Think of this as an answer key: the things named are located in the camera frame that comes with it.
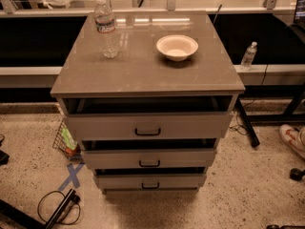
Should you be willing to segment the grey drawer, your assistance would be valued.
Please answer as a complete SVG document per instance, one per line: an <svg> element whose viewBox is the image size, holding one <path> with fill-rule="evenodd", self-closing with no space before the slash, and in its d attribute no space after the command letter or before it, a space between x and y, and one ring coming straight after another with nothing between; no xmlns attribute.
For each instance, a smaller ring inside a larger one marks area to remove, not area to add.
<svg viewBox="0 0 305 229"><path fill-rule="evenodd" d="M205 167L214 161L214 143L202 139L84 141L91 169Z"/></svg>
<svg viewBox="0 0 305 229"><path fill-rule="evenodd" d="M216 96L83 98L65 117L78 140L217 138L231 119Z"/></svg>
<svg viewBox="0 0 305 229"><path fill-rule="evenodd" d="M205 182L206 168L97 169L93 178L102 191L197 189Z"/></svg>

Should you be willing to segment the grey drawer cabinet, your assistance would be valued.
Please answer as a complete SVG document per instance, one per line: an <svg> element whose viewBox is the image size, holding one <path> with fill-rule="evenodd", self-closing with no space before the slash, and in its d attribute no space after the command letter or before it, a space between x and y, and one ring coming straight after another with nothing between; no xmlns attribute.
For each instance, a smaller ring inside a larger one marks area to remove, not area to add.
<svg viewBox="0 0 305 229"><path fill-rule="evenodd" d="M64 113L83 98L216 96L232 114L245 90L204 11L125 11L116 15L122 48L105 58L93 18L85 21L51 95ZM167 35L186 35L198 50L174 62L157 48Z"/></svg>

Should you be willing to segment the white paper bowl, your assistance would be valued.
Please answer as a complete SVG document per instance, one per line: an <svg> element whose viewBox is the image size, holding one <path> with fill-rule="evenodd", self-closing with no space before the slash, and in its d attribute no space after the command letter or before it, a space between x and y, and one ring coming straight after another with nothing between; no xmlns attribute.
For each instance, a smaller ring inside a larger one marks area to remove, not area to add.
<svg viewBox="0 0 305 229"><path fill-rule="evenodd" d="M197 42L186 35L167 35L156 43L157 50L167 59L180 62L198 50Z"/></svg>

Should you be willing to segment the clear plastic water bottle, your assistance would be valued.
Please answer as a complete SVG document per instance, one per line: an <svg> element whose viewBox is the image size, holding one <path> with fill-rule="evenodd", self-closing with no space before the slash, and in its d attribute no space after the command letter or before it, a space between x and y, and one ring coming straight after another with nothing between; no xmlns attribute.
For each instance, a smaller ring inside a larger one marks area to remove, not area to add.
<svg viewBox="0 0 305 229"><path fill-rule="evenodd" d="M119 53L119 36L116 32L115 18L107 0L95 0L94 22L101 36L101 51L107 58L114 58Z"/></svg>

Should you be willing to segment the small background water bottle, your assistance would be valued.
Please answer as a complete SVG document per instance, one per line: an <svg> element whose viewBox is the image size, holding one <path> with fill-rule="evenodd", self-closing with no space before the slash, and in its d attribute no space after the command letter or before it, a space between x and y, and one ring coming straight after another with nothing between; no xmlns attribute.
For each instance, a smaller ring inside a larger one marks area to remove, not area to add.
<svg viewBox="0 0 305 229"><path fill-rule="evenodd" d="M257 52L257 43L253 42L247 48L241 60L241 68L243 71L247 71L251 68L256 52Z"/></svg>

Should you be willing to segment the black table leg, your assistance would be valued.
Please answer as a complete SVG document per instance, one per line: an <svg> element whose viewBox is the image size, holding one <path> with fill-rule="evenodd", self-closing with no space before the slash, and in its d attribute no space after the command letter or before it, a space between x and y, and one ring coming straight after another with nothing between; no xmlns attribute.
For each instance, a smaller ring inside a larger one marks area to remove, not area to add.
<svg viewBox="0 0 305 229"><path fill-rule="evenodd" d="M244 107L242 106L242 103L240 101L240 99L238 98L235 102L235 107L238 109L238 111L240 112L241 118L243 120L243 123L246 127L246 130L248 131L249 137L250 137L250 142L251 142L251 146L253 148L256 148L260 142L258 140L258 137L254 131L254 128L249 120L249 118L247 117L247 114L244 110Z"/></svg>

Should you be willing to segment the white and orange shoe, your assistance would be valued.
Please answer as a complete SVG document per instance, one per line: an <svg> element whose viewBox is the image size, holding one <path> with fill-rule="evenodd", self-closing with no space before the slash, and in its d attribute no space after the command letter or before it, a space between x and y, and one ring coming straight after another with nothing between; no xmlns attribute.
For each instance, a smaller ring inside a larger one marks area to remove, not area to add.
<svg viewBox="0 0 305 229"><path fill-rule="evenodd" d="M303 160L305 160L305 127L300 130L284 124L279 129L279 135L283 142Z"/></svg>

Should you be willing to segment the black caster wheel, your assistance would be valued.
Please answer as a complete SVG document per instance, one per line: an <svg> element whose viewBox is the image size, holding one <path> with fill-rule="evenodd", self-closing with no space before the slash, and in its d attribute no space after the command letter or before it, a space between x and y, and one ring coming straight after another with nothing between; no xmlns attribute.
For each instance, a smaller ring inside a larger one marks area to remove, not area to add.
<svg viewBox="0 0 305 229"><path fill-rule="evenodd" d="M290 179L300 181L305 176L305 170L293 168L290 171Z"/></svg>

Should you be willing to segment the black stand leg left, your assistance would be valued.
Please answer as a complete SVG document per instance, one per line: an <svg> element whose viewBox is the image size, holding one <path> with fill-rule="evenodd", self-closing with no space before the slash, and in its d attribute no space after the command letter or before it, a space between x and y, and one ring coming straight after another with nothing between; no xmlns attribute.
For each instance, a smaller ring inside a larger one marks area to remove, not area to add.
<svg viewBox="0 0 305 229"><path fill-rule="evenodd" d="M62 196L62 200L56 198L53 211L51 211L47 208L47 205L51 205L51 195L53 194ZM74 225L80 220L81 216L80 197L73 189L70 189L67 194L61 191L47 193L37 205L39 219L25 214L0 199L0 215L12 220L24 229L52 229L56 225Z"/></svg>

